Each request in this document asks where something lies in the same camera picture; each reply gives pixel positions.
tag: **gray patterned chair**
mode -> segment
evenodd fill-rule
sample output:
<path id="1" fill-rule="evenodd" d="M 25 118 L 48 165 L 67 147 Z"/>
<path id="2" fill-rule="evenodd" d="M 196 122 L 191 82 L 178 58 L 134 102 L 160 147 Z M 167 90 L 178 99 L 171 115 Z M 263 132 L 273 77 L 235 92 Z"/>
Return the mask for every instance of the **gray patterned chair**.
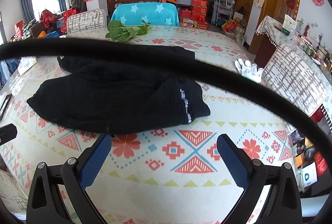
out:
<path id="1" fill-rule="evenodd" d="M 67 19 L 67 34 L 107 26 L 107 14 L 102 9 L 94 9 L 70 16 Z"/>
<path id="2" fill-rule="evenodd" d="M 300 108 L 308 116 L 321 106 L 326 89 L 306 63 L 281 44 L 266 65 L 262 84 Z"/>

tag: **window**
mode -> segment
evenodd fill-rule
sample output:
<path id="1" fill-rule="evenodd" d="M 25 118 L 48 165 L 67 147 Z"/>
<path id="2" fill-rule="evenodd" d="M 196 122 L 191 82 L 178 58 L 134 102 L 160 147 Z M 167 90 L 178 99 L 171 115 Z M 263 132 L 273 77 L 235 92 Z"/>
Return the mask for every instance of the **window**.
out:
<path id="1" fill-rule="evenodd" d="M 32 7 L 34 9 L 34 17 L 37 21 L 40 20 L 40 15 L 47 9 L 52 13 L 60 12 L 60 5 L 58 0 L 32 0 Z"/>

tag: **red bag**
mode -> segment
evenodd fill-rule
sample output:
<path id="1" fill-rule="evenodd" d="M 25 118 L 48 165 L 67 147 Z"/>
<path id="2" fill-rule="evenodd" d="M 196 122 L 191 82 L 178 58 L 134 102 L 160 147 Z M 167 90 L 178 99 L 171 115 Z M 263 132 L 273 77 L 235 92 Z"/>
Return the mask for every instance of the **red bag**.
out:
<path id="1" fill-rule="evenodd" d="M 317 176 L 320 177 L 326 171 L 327 163 L 320 152 L 317 152 L 315 154 L 315 156 L 313 157 L 313 159 L 314 159 L 315 165 L 316 165 Z"/>

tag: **metal screw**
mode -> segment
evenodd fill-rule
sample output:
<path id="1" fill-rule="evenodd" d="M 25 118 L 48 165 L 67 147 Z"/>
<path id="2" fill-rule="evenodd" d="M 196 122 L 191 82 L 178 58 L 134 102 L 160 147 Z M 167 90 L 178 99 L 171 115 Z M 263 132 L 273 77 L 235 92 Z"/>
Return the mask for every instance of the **metal screw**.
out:
<path id="1" fill-rule="evenodd" d="M 253 159 L 252 162 L 256 166 L 259 166 L 260 164 L 262 164 L 262 162 L 259 159 Z"/>
<path id="2" fill-rule="evenodd" d="M 67 163 L 69 165 L 75 164 L 76 163 L 76 159 L 75 158 L 68 159 Z"/>
<path id="3" fill-rule="evenodd" d="M 44 162 L 40 162 L 37 167 L 38 167 L 38 169 L 42 169 L 42 168 L 45 167 L 45 163 Z"/>
<path id="4" fill-rule="evenodd" d="M 288 162 L 286 162 L 286 163 L 285 163 L 285 168 L 286 168 L 286 169 L 291 169 L 292 166 L 291 166 L 291 164 L 289 164 Z"/>

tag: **chair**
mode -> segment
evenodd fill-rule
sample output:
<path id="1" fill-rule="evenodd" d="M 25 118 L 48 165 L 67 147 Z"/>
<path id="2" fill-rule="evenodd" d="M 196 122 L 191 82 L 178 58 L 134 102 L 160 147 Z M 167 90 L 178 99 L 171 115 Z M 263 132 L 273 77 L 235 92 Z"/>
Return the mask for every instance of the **chair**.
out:
<path id="1" fill-rule="evenodd" d="M 102 9 L 94 9 L 72 15 L 67 19 L 67 34 L 88 29 L 104 28 L 107 26 L 106 13 Z"/>
<path id="2" fill-rule="evenodd" d="M 142 25 L 142 20 L 151 25 L 179 26 L 176 6 L 157 2 L 121 4 L 114 10 L 113 20 L 120 21 L 123 26 Z"/>
<path id="3" fill-rule="evenodd" d="M 313 71 L 289 47 L 281 44 L 268 61 L 262 83 L 308 116 L 321 106 L 326 89 Z"/>

